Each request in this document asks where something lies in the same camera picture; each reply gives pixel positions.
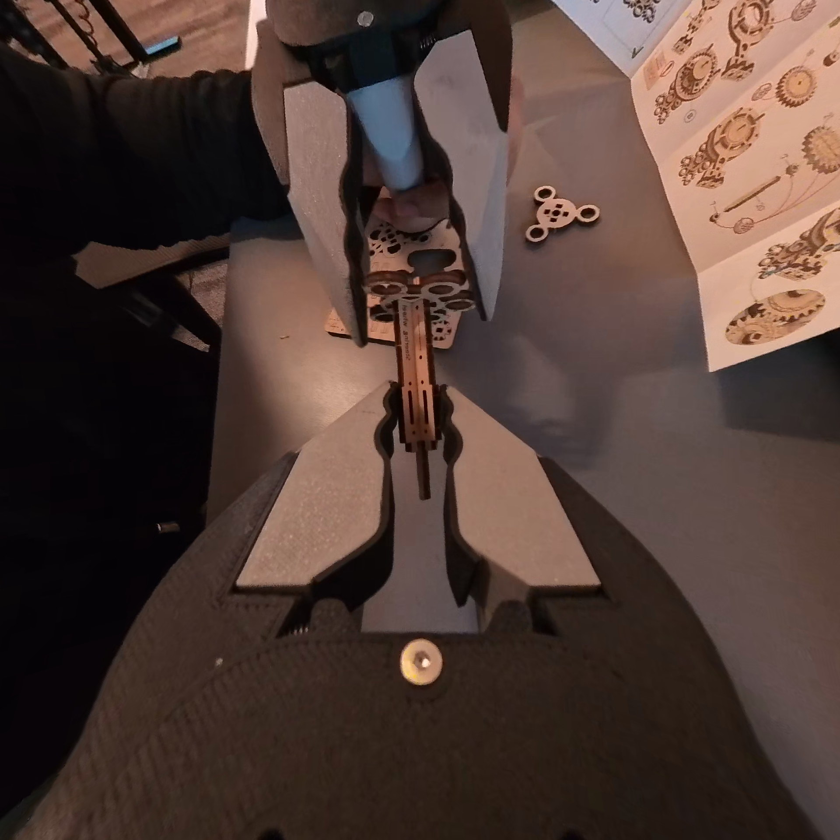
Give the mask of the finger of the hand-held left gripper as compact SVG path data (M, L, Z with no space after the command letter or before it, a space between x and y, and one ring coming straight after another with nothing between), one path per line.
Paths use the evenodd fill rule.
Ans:
M283 91L289 202L322 287L352 341L368 342L361 288L361 148L340 94L308 80Z
M500 128L473 38L445 38L415 75L429 139L448 165L450 217L482 318L493 318L506 231L508 135Z

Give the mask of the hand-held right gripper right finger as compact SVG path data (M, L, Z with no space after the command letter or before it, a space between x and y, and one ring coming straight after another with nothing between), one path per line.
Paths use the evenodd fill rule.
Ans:
M457 605L601 589L538 455L452 386L441 393L444 537Z

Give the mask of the laser-cut plywood parts sheet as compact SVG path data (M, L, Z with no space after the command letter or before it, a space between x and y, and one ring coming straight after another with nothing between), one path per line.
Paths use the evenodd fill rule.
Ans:
M401 232L388 223L378 224L375 217L366 229L368 236L371 272L397 274L396 280L373 280L367 295L368 338L372 343L394 344L394 315L388 308L397 291L408 291L417 285L417 271L410 262L410 256L422 251L443 251L453 256L442 268L444 273L453 274L462 270L459 237L451 222L442 220L434 227L415 234ZM464 280L448 281L437 285L435 295L427 294L431 309L433 346L437 350L448 350L455 341L461 311L445 303L461 291L467 291Z

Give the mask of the folded assembly instruction leaflet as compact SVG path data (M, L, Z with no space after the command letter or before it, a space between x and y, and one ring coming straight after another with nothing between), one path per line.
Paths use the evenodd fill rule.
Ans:
M556 2L629 79L710 372L839 323L839 2Z

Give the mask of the person's left forearm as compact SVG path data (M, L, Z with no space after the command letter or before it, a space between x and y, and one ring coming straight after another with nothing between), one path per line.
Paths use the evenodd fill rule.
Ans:
M2 45L3 266L157 249L290 210L249 71L91 76Z

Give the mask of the wooden gear shaft model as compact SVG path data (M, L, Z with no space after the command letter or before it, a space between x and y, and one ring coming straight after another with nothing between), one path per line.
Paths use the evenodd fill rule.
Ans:
M474 295L462 269L438 270L424 277L375 272L364 281L364 290L392 316L402 398L400 440L415 456L418 494L425 501L431 497L428 454L441 438L434 325L441 317L473 309Z

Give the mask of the person's left hand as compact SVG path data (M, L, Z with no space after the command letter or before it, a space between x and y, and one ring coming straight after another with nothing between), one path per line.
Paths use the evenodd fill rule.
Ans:
M407 234L420 233L448 217L446 184L426 182L403 192L383 187L374 202L372 215Z

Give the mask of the black metal stand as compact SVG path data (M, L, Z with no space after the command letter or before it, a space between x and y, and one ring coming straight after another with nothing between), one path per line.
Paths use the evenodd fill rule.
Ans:
M78 41L82 55L89 58L97 73L147 78L163 60L183 49L179 35L142 39L110 1L33 2L66 28Z

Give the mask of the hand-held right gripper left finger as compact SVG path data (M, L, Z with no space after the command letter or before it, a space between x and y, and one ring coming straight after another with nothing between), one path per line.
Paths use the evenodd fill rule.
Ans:
M392 399L384 382L304 444L236 586L302 594L385 536L392 521Z

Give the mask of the small three-lobed wooden part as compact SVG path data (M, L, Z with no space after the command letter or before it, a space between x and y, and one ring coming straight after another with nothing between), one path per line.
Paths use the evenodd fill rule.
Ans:
M551 185L541 185L534 191L532 197L536 205L535 221L527 228L524 235L531 245L538 245L550 233L573 224L595 224L601 216L601 209L597 205L578 206L570 199L560 197Z

